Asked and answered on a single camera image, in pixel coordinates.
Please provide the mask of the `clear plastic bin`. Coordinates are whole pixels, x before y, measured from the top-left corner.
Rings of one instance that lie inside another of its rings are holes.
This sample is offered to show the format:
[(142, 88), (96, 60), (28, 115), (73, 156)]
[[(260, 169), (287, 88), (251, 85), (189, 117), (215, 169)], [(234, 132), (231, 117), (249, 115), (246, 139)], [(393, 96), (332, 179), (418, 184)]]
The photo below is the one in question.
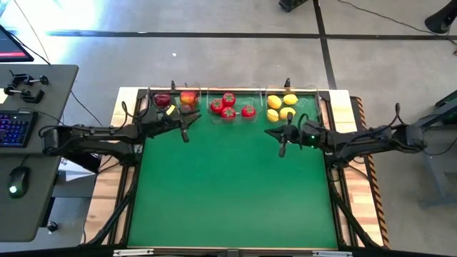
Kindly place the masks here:
[[(232, 106), (236, 111), (236, 118), (226, 120), (221, 118), (221, 114), (214, 114), (210, 110), (210, 103), (213, 99), (222, 99), (222, 96), (227, 93), (233, 93), (236, 97), (236, 103)], [(208, 88), (206, 90), (206, 116), (208, 120), (211, 120), (213, 125), (219, 126), (241, 126), (251, 125), (256, 123), (265, 107), (263, 104), (263, 95), (260, 89), (248, 89), (248, 88)], [(245, 105), (252, 105), (256, 108), (256, 116), (253, 119), (245, 119), (241, 115), (241, 109)]]
[[(286, 94), (295, 94), (298, 98), (298, 102), (294, 105), (286, 105), (283, 102), (283, 97)], [(266, 112), (270, 107), (267, 104), (267, 96), (268, 95), (277, 95), (282, 100), (282, 106), (279, 109), (275, 109), (278, 114), (279, 111), (284, 107), (292, 107), (296, 110), (296, 114), (293, 117), (293, 121), (298, 121), (298, 118), (302, 114), (306, 114), (304, 116), (305, 119), (311, 120), (319, 120), (321, 116), (321, 95), (318, 88), (314, 85), (304, 86), (304, 87), (291, 87), (290, 90), (285, 90), (284, 87), (274, 87), (268, 86), (265, 90), (265, 105), (266, 105)], [(285, 123), (286, 120), (279, 119), (276, 123)]]
[[(176, 108), (179, 110), (179, 113), (183, 113), (181, 111), (181, 102), (180, 102), (180, 93), (182, 91), (195, 91), (197, 94), (198, 94), (198, 101), (196, 103), (196, 105), (194, 106), (195, 107), (195, 110), (194, 111), (199, 111), (201, 110), (201, 92), (199, 91), (199, 89), (193, 89), (193, 88), (179, 88), (179, 87), (176, 87), (176, 92), (171, 92), (171, 87), (170, 88), (149, 88), (149, 96), (151, 97), (151, 102), (152, 102), (152, 106), (158, 110), (158, 111), (165, 111), (170, 105), (175, 105)], [(165, 94), (169, 94), (171, 96), (171, 103), (169, 106), (167, 106), (166, 108), (157, 108), (156, 105), (154, 104), (154, 101), (153, 101), (153, 95), (154, 94), (157, 94), (157, 93), (165, 93)]]

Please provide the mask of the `black backlit keyboard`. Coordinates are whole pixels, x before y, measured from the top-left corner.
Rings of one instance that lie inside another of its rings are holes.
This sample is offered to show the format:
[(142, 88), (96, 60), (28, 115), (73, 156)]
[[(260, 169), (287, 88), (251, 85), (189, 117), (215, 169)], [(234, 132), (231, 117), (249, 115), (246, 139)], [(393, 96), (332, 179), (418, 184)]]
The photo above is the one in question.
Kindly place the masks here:
[(0, 111), (0, 148), (26, 148), (37, 117), (35, 111)]

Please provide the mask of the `silver metal bracket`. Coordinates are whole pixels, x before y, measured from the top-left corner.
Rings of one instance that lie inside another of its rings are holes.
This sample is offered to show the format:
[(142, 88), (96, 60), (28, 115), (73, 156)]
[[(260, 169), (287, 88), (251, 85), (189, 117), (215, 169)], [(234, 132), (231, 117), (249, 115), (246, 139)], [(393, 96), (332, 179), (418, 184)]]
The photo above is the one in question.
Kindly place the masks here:
[(312, 251), (313, 257), (353, 257), (352, 252), (347, 251)]
[(113, 257), (150, 256), (150, 255), (154, 255), (153, 248), (116, 249), (113, 252)]

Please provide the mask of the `black floor box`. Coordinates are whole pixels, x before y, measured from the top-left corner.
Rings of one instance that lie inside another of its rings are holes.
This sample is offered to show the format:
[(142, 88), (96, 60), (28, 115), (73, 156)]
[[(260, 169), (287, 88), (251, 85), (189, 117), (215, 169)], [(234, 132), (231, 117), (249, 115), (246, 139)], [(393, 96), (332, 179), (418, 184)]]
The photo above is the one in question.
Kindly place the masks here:
[(284, 11), (291, 12), (307, 1), (308, 0), (279, 0), (278, 4)]

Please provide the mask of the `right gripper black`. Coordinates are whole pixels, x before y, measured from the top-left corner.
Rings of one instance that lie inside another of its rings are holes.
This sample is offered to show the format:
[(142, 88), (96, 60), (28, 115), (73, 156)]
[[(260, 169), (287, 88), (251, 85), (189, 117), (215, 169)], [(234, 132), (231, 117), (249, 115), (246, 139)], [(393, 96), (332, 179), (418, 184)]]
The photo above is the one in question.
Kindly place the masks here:
[(293, 114), (288, 112), (286, 124), (278, 128), (266, 129), (264, 132), (274, 137), (280, 143), (278, 155), (283, 158), (286, 155), (288, 143), (298, 143), (300, 147), (309, 146), (322, 148), (327, 143), (327, 129), (317, 121), (299, 121), (298, 128), (292, 124)]

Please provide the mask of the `black chair base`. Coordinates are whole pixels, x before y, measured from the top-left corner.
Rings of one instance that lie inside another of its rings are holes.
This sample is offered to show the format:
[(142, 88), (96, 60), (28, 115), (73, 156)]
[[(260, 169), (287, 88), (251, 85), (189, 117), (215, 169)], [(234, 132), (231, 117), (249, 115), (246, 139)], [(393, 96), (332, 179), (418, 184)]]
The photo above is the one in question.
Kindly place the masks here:
[(457, 17), (457, 0), (450, 0), (442, 9), (425, 19), (426, 28), (436, 34), (449, 32)]

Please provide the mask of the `black computer mouse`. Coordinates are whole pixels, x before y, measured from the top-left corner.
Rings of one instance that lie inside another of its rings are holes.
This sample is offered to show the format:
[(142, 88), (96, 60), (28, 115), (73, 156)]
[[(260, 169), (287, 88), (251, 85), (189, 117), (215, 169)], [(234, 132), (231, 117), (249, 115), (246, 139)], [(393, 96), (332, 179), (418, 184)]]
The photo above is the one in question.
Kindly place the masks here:
[(29, 174), (31, 169), (26, 166), (17, 166), (9, 174), (7, 188), (10, 197), (21, 198), (29, 189)]

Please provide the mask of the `grey desk top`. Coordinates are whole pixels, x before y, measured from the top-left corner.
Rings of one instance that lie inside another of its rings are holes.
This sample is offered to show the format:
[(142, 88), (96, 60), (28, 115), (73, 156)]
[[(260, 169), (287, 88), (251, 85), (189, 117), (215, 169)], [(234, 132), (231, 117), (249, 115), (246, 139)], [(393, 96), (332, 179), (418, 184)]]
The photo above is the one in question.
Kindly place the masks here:
[[(78, 71), (77, 65), (70, 64), (0, 64), (0, 98), (4, 98), (4, 102), (0, 104), (0, 111), (37, 110), (39, 112), (27, 146), (25, 148), (1, 147), (0, 154), (38, 154), (42, 152), (42, 142), (38, 131), (44, 126), (58, 123)], [(46, 76), (49, 84), (43, 85), (37, 82), (27, 88), (32, 94), (36, 94), (39, 89), (44, 91), (41, 102), (29, 104), (23, 102), (17, 95), (5, 95), (3, 88), (11, 82), (12, 74), (29, 74), (34, 79)]]
[[(59, 157), (0, 156), (0, 242), (34, 240), (51, 198), (59, 164)], [(21, 198), (12, 198), (9, 174), (20, 165), (30, 168), (29, 188)]]

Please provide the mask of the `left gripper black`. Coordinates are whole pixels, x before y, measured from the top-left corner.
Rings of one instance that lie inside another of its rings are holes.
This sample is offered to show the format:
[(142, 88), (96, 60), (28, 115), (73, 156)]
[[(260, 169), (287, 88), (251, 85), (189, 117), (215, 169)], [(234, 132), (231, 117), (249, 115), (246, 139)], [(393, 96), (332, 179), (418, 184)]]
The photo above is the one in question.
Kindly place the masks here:
[(166, 110), (158, 111), (155, 108), (149, 108), (141, 111), (141, 131), (145, 136), (153, 138), (180, 127), (183, 142), (188, 143), (189, 127), (201, 118), (200, 112), (179, 113), (176, 108), (171, 115), (167, 115)]

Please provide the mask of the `green table mat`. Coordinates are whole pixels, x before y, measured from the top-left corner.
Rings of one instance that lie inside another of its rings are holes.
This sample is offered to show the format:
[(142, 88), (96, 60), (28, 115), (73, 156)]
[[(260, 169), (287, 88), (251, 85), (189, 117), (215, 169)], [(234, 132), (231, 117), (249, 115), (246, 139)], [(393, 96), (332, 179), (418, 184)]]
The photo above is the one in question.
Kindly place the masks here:
[(335, 248), (323, 153), (266, 133), (265, 108), (227, 123), (202, 108), (144, 144), (130, 247)]

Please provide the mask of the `yellow black hazard strip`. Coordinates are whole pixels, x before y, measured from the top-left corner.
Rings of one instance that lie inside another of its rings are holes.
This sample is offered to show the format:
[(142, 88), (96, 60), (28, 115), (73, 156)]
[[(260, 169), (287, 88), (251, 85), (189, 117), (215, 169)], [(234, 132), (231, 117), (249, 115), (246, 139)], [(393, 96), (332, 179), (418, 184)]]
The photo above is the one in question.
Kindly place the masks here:
[[(356, 121), (356, 126), (359, 131), (368, 129), (366, 123), (366, 117), (363, 110), (362, 100), (357, 96), (351, 96), (351, 105), (353, 107), (353, 115)], [(381, 234), (382, 247), (389, 249), (391, 247), (388, 239), (388, 231), (386, 220), (383, 212), (382, 200), (381, 200), (381, 191), (378, 184), (378, 179), (376, 177), (376, 169), (373, 162), (372, 155), (365, 155), (363, 157), (366, 171), (368, 172), (368, 180), (371, 187), (371, 194), (373, 196), (373, 204), (376, 212), (376, 217), (378, 220), (378, 227)]]

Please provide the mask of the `black desk monitor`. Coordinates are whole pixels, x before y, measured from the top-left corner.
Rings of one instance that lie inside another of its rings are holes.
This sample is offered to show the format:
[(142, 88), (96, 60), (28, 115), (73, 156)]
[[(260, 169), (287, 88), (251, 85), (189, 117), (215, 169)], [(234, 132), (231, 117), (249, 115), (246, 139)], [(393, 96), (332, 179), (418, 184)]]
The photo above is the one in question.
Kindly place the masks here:
[(34, 58), (0, 25), (0, 63), (32, 62)]

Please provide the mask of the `red and yellow apple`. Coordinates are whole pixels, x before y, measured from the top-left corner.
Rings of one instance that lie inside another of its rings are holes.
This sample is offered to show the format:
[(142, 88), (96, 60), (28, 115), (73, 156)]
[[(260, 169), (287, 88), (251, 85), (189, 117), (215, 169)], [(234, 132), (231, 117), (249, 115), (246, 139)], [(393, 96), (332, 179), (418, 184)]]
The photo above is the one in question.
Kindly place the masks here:
[(179, 98), (182, 105), (195, 106), (198, 94), (195, 91), (182, 91)]

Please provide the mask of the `black screw clamp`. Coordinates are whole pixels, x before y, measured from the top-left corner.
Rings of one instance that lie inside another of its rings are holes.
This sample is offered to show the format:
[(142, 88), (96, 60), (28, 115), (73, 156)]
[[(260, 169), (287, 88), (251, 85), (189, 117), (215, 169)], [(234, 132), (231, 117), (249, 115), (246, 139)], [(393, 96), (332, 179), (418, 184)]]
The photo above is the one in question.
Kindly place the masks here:
[(30, 74), (15, 74), (12, 71), (10, 71), (10, 73), (12, 76), (10, 86), (13, 86), (14, 88), (18, 87), (21, 84), (33, 86), (38, 82), (43, 85), (49, 85), (49, 79), (47, 76), (40, 76), (38, 79), (34, 79)]
[(13, 96), (14, 94), (18, 94), (20, 99), (29, 104), (38, 104), (41, 102), (42, 98), (45, 95), (45, 92), (41, 89), (34, 95), (27, 89), (17, 90), (13, 86), (7, 86), (4, 88), (4, 93), (8, 96)]

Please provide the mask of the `grey metal stand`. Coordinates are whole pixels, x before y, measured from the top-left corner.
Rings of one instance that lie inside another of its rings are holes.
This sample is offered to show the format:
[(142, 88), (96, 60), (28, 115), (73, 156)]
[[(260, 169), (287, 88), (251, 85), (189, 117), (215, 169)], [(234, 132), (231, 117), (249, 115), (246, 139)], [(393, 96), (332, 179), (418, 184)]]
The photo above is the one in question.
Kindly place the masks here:
[(438, 100), (434, 110), (408, 124), (401, 137), (419, 153), (436, 188), (436, 197), (421, 208), (457, 204), (457, 90)]

